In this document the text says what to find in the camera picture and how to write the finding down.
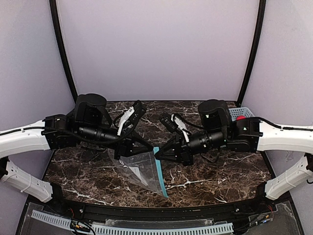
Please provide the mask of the clear zip top bag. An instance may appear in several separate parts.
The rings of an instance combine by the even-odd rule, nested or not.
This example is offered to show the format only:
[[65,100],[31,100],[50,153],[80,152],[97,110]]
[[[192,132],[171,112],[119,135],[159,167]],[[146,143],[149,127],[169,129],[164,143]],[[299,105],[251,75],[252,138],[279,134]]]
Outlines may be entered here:
[[118,160],[114,158],[113,150],[108,150],[108,155],[120,174],[130,183],[167,198],[161,162],[155,158],[158,151],[159,148],[154,147],[151,152],[120,157]]

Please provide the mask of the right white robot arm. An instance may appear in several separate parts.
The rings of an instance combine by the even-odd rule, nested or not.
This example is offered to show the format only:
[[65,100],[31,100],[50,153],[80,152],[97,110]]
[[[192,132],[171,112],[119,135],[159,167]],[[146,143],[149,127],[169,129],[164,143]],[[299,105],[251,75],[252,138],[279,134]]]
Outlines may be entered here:
[[274,124],[261,117],[233,120],[226,101],[210,99],[198,106],[201,131],[189,134],[180,115],[163,113],[159,120],[176,135],[160,147],[156,159],[183,164],[211,149],[226,148],[235,152],[268,150],[303,152],[304,156],[281,175],[261,183],[256,197],[276,200],[313,176],[313,128]]

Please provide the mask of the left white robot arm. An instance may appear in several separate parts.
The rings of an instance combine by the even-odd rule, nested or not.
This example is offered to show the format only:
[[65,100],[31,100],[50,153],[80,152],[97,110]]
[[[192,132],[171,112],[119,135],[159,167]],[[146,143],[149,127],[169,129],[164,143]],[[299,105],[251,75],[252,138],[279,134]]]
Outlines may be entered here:
[[3,131],[0,134],[0,180],[9,183],[43,203],[63,201],[59,185],[42,181],[17,167],[9,156],[37,151],[75,147],[82,143],[114,150],[114,158],[130,157],[151,152],[153,146],[136,131],[146,112],[141,101],[136,101],[112,127],[106,109],[107,100],[99,94],[81,94],[72,111],[54,115],[33,124]]

